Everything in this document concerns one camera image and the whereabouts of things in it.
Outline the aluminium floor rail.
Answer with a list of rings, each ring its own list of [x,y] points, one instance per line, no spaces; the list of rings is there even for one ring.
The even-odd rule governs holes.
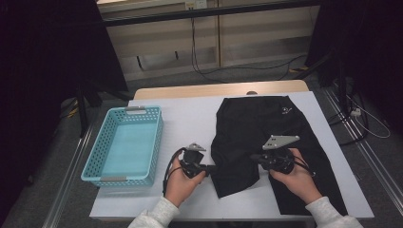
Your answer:
[[[63,211],[65,209],[67,199],[69,197],[72,184],[74,182],[78,166],[81,162],[86,147],[92,135],[92,128],[85,131],[83,136],[78,141],[78,144],[73,153],[73,157],[68,166],[67,172],[63,178],[62,184],[57,191],[56,197],[50,206],[46,219],[42,228],[57,228]]]
[[[355,118],[348,117],[341,112],[336,94],[328,89],[324,90],[324,94],[353,139],[353,143],[357,146],[367,164],[372,168],[375,176],[380,181],[396,209],[403,216],[403,190],[398,186],[397,182],[391,176],[379,157],[375,154],[373,148],[366,141],[364,138],[364,132],[358,128],[358,123],[355,121]]]

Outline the light blue plastic basket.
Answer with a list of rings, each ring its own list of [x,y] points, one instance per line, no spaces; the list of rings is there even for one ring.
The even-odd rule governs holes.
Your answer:
[[[163,133],[158,106],[107,111],[81,179],[98,187],[151,186]]]

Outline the wooden table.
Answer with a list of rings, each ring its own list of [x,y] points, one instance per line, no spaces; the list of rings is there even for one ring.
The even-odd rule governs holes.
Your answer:
[[[168,87],[151,87],[138,89],[135,100],[191,98],[207,96],[243,96],[248,91],[256,91],[258,95],[305,92],[309,88],[302,80],[231,83],[216,85],[183,85]]]

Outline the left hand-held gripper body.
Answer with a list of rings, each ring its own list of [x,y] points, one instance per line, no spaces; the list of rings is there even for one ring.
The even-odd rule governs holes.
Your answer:
[[[201,171],[204,171],[206,175],[209,175],[209,166],[201,164],[202,158],[204,157],[202,151],[205,151],[205,148],[195,142],[189,144],[183,151],[180,164],[184,174],[189,179],[193,179],[199,175]]]

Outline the person's left hand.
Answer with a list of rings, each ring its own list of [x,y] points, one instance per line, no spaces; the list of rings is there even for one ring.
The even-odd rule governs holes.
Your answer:
[[[189,179],[183,173],[179,159],[175,158],[169,170],[164,197],[179,208],[191,196],[204,177],[205,172],[201,171],[197,176]]]

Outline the person's right hand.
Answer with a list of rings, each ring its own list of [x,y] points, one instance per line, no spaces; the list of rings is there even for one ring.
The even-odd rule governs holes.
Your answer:
[[[299,165],[295,166],[289,174],[283,174],[274,170],[270,170],[269,173],[275,180],[282,182],[306,204],[310,204],[322,197],[310,173]]]

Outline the black curtain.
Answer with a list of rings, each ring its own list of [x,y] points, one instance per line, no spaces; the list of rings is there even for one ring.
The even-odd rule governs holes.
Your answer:
[[[323,0],[305,64],[330,52],[335,58],[320,68],[325,82],[343,63],[389,126],[403,134],[403,0]]]
[[[0,0],[0,225],[78,94],[125,91],[97,0]]]

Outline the white table sheet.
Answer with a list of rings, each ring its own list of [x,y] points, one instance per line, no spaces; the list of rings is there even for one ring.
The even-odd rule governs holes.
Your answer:
[[[302,111],[317,136],[334,170],[346,209],[357,219],[371,219],[374,213],[367,202],[350,165],[327,124],[313,92],[294,92],[291,101]],[[190,143],[208,149],[216,135],[216,113],[222,96],[176,99],[133,100],[131,106],[158,105],[162,109],[163,133],[154,184],[143,186],[102,187],[89,216],[102,221],[131,221],[159,201],[163,175],[172,154]],[[310,220],[310,216],[283,215],[267,177],[237,194],[217,197],[213,182],[206,178],[180,207],[182,221],[285,221]]]

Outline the black pants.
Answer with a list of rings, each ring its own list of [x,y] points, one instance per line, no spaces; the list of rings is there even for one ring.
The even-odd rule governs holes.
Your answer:
[[[250,159],[262,152],[270,136],[298,136],[290,146],[299,150],[314,176],[319,192],[345,216],[347,209],[330,161],[303,113],[289,97],[226,98],[217,114],[211,157],[212,175],[220,198],[243,191],[259,180],[259,166]]]

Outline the white wall socket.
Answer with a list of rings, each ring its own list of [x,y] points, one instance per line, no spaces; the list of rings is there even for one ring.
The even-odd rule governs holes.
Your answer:
[[[185,8],[187,10],[202,10],[207,8],[207,0],[186,0]]]

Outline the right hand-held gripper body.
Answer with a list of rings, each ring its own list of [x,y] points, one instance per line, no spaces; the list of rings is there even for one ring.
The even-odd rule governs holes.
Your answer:
[[[265,170],[275,170],[289,174],[294,169],[294,155],[289,145],[299,140],[299,136],[272,135],[262,146],[262,167]]]

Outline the black horizontal bar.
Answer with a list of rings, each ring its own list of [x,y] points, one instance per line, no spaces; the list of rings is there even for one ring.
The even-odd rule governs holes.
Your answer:
[[[237,13],[267,11],[267,10],[288,10],[320,6],[325,0],[280,0],[272,3],[259,3],[251,5],[239,5],[230,7],[218,7],[212,9],[192,9],[174,12],[157,13],[141,16],[125,16],[104,19],[102,25],[106,27],[118,27],[144,23],[154,23],[181,19],[200,18],[208,16],[229,15]]]

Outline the black stand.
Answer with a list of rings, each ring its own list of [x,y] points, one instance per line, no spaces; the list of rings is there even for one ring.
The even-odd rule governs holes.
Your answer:
[[[78,104],[78,112],[80,116],[80,124],[81,124],[81,133],[80,137],[83,138],[85,133],[89,128],[89,123],[86,114],[86,104],[89,104],[91,107],[99,107],[103,100],[99,95],[99,92],[105,92],[115,98],[118,98],[122,101],[130,101],[131,97],[125,95],[121,91],[113,90],[109,86],[102,85],[100,83],[96,83],[90,80],[81,81],[76,89],[76,100]]]
[[[314,72],[317,72],[321,67],[332,62],[335,59],[335,54],[330,51],[329,53],[325,54],[320,60],[315,62],[313,65],[309,66],[306,70],[299,73],[296,77],[296,80],[304,80]],[[338,73],[338,103],[342,113],[348,113],[348,105],[346,99],[346,80],[345,80],[345,73],[344,73],[344,65],[343,63],[336,58],[339,63],[339,73]]]

